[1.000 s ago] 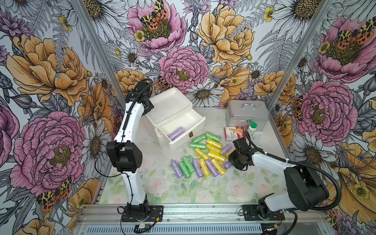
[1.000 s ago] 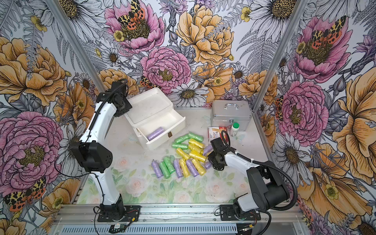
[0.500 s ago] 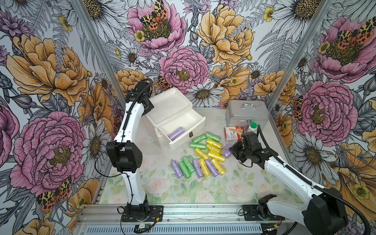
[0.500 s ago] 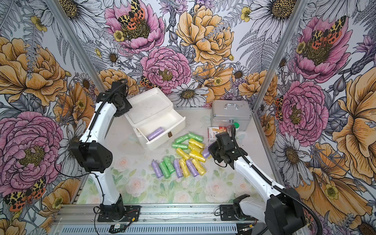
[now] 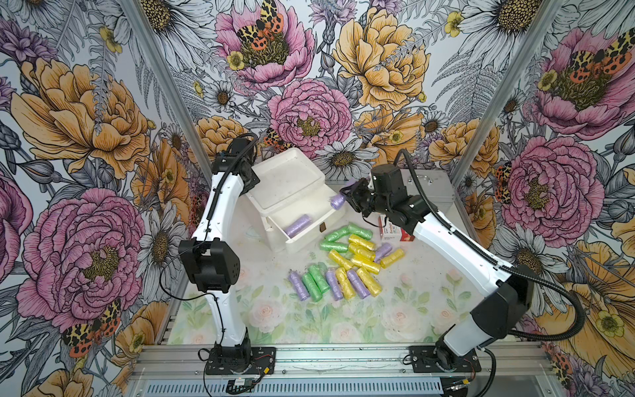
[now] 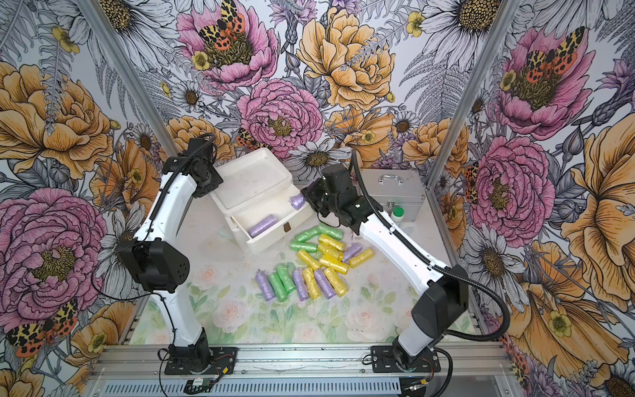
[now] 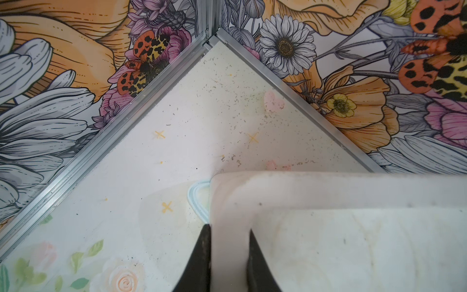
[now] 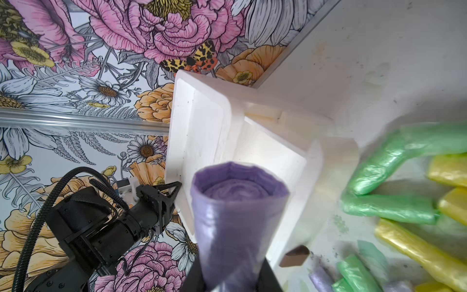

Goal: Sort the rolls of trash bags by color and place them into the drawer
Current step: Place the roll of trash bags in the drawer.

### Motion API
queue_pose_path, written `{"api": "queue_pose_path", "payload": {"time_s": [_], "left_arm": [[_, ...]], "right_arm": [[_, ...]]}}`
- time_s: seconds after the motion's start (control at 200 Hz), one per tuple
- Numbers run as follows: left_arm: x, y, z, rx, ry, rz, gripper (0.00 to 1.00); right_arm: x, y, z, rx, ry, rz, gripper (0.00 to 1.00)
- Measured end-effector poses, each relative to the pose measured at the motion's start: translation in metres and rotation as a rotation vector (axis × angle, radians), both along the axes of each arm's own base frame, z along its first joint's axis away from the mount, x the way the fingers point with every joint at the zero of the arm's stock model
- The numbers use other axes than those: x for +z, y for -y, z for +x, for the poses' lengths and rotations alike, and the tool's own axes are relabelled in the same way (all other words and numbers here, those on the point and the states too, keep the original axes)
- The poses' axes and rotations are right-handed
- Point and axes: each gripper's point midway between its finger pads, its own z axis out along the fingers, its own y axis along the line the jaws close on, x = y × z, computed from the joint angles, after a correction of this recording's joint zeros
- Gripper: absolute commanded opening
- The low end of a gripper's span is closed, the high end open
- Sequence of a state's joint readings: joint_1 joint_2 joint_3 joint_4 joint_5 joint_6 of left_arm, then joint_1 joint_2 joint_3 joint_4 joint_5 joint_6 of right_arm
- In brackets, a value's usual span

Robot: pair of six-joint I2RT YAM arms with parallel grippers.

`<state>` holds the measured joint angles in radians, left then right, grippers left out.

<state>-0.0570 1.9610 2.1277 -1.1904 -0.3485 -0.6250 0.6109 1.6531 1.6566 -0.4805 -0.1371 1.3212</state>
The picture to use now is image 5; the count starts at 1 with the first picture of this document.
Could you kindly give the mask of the purple trash bag roll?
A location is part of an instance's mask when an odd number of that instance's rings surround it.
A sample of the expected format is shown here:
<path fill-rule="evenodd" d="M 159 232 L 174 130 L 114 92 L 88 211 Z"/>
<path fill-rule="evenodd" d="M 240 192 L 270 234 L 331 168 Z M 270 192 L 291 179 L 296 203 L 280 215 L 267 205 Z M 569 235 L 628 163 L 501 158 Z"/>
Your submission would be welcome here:
<path fill-rule="evenodd" d="M 370 291 L 367 289 L 355 270 L 347 271 L 347 278 L 360 299 L 366 299 L 370 296 Z"/>
<path fill-rule="evenodd" d="M 341 209 L 346 202 L 346 197 L 341 194 L 334 195 L 330 198 L 330 205 L 335 210 Z"/>
<path fill-rule="evenodd" d="M 306 301 L 310 297 L 310 294 L 302 281 L 302 277 L 296 271 L 291 271 L 289 273 L 288 280 L 294 287 L 295 293 L 300 301 Z"/>
<path fill-rule="evenodd" d="M 294 238 L 299 233 L 304 231 L 304 229 L 308 228 L 312 223 L 312 218 L 308 214 L 303 214 L 298 219 L 293 221 L 291 225 L 287 226 L 284 230 L 285 234 L 288 238 Z"/>
<path fill-rule="evenodd" d="M 342 293 L 342 289 L 341 289 L 341 286 L 339 285 L 339 282 L 336 276 L 336 271 L 334 269 L 328 269 L 326 271 L 326 280 L 332 291 L 332 295 L 335 301 L 342 300 L 344 298 L 344 295 Z"/>

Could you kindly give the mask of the white pulled-out drawer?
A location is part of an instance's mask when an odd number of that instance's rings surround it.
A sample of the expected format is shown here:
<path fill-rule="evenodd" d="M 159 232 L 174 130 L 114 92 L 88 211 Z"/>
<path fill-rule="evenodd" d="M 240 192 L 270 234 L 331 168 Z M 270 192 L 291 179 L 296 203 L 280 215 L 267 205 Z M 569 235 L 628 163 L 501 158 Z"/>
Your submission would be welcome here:
<path fill-rule="evenodd" d="M 271 251 L 294 254 L 333 232 L 345 214 L 343 208 L 332 207 L 331 198 L 335 195 L 333 189 L 323 185 L 267 216 Z"/>

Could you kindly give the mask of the white drawer cabinet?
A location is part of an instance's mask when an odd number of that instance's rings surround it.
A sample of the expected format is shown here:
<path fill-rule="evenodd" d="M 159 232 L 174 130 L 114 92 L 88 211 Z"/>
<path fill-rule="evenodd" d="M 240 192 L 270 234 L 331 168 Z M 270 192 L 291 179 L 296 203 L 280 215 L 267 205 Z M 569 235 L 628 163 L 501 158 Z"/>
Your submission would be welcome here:
<path fill-rule="evenodd" d="M 236 212 L 246 217 L 269 246 L 267 232 L 271 226 L 266 217 L 326 185 L 326 177 L 298 148 L 274 155 L 254 165 L 252 170 L 260 182 L 239 198 Z"/>

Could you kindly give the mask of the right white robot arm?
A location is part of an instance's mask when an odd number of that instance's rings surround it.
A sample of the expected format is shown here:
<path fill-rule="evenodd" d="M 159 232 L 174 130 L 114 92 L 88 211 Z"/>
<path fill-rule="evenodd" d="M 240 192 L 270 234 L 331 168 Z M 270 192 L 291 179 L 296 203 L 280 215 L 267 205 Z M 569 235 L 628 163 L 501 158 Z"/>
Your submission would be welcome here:
<path fill-rule="evenodd" d="M 435 344 L 433 364 L 454 372 L 464 357 L 479 347 L 507 337 L 532 304 L 534 283 L 516 274 L 509 263 L 494 256 L 456 228 L 411 175 L 416 195 L 408 192 L 402 171 L 380 165 L 370 175 L 340 189 L 347 203 L 364 216 L 384 215 L 418 241 L 426 243 L 461 272 L 483 296 L 470 314 L 450 327 Z"/>

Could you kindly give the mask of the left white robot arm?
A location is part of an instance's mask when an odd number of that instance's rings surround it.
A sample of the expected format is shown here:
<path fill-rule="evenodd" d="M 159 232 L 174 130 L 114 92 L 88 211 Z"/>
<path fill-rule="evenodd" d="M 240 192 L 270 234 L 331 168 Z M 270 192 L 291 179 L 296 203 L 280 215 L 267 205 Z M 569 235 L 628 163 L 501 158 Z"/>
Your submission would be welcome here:
<path fill-rule="evenodd" d="M 192 237 L 179 247 L 190 283 L 213 311 L 217 336 L 211 360 L 240 367 L 251 361 L 251 341 L 231 292 L 239 280 L 241 263 L 227 238 L 239 198 L 260 182 L 253 170 L 257 141 L 252 132 L 239 135 L 215 156 L 202 219 Z"/>

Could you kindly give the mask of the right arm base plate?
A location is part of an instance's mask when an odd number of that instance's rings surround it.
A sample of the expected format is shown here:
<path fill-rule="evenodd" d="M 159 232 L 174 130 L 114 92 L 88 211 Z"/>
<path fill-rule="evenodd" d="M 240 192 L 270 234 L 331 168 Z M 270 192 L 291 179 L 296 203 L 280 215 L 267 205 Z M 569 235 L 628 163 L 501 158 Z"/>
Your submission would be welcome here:
<path fill-rule="evenodd" d="M 414 345 L 408 347 L 410 364 L 415 373 L 478 373 L 481 364 L 472 349 L 465 356 L 458 356 L 446 347 Z"/>

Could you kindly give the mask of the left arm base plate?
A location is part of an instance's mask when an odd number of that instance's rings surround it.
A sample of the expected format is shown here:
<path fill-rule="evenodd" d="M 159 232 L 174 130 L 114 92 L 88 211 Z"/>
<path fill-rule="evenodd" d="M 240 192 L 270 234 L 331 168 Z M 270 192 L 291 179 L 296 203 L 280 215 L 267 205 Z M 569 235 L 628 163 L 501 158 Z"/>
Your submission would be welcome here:
<path fill-rule="evenodd" d="M 205 375 L 270 375 L 275 371 L 276 347 L 215 346 L 205 360 Z"/>

